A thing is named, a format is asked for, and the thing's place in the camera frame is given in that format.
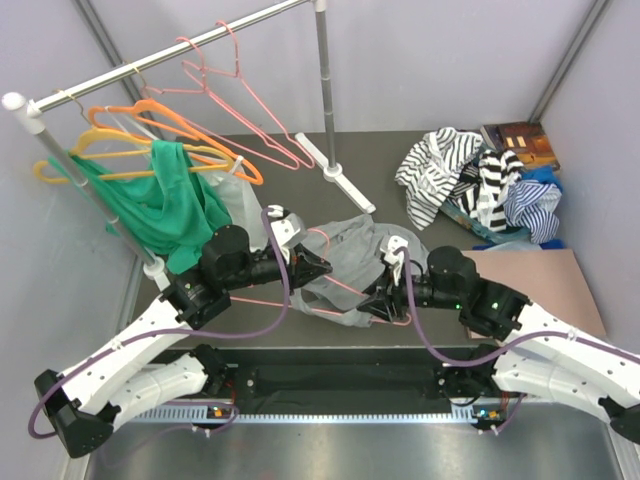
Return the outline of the grey tank top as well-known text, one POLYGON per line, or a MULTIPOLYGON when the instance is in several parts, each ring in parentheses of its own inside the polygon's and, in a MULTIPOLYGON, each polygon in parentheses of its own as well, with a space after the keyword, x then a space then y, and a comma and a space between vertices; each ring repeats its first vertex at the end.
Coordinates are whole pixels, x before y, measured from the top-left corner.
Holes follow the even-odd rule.
MULTIPOLYGON (((412 231, 388 223, 376 223, 371 216, 362 214, 344 221, 332 221, 316 226, 330 237, 330 248, 323 256, 324 238, 316 233, 308 232, 303 241, 304 247, 330 262, 333 272, 329 275, 339 282, 362 292, 374 283, 383 273, 384 264, 380 260, 380 244, 384 237, 397 235, 408 241, 410 258, 420 265, 426 264, 428 249, 412 231)), ((292 304, 302 309, 305 306, 346 312, 357 310, 358 304, 365 298, 338 287, 322 276, 298 289, 291 297, 292 304)), ((364 315, 358 314, 355 319, 345 323, 364 323, 364 315)))

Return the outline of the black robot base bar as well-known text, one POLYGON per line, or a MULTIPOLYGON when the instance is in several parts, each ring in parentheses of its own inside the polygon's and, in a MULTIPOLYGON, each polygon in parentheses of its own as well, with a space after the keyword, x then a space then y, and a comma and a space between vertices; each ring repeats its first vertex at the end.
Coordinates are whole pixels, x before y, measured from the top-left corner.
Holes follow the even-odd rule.
POLYGON ((442 413, 497 398, 488 377, 444 367, 424 347, 221 348, 243 414, 442 413))

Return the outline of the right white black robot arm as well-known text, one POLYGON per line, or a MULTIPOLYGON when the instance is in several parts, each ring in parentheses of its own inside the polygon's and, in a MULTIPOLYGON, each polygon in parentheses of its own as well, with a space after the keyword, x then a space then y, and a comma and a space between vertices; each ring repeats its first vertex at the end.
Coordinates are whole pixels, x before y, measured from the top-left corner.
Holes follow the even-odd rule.
POLYGON ((478 400, 492 394, 537 397, 587 413, 632 443, 639 441, 639 357, 551 314, 527 295, 481 277, 454 247, 412 261, 405 247, 383 249, 383 273, 358 309, 391 322, 421 308, 454 310, 487 338, 470 357, 451 358, 424 343, 441 366, 439 391, 478 400))

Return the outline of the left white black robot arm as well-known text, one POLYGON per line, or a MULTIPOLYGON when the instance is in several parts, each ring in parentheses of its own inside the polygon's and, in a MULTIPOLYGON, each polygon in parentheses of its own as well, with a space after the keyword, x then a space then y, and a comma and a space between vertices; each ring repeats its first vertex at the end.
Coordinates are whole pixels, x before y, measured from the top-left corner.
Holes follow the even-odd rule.
POLYGON ((216 396, 226 387, 219 353, 199 345, 152 372, 163 351, 231 305, 230 293, 280 282, 287 295, 331 272, 331 264, 302 244, 304 232, 290 219, 271 223, 266 246, 251 251, 240 226, 216 230, 198 263, 175 276, 151 305, 109 343, 64 371, 47 369, 34 387, 36 408, 53 427, 66 453, 81 458, 100 448, 134 417, 185 395, 216 396))

